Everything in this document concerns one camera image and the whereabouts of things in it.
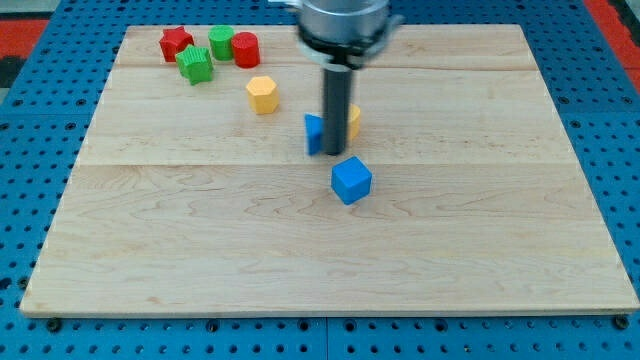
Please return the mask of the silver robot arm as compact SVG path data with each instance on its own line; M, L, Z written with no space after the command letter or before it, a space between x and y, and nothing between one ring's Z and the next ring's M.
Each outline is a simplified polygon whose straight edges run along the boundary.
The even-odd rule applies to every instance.
M353 74L381 54L404 17L388 0L282 0L296 15L298 46L322 68L322 150L344 152Z

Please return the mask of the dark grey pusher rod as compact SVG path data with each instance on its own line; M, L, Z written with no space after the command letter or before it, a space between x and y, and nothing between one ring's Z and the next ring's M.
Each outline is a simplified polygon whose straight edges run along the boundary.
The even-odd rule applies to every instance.
M337 156L347 144L352 71L323 71L323 150Z

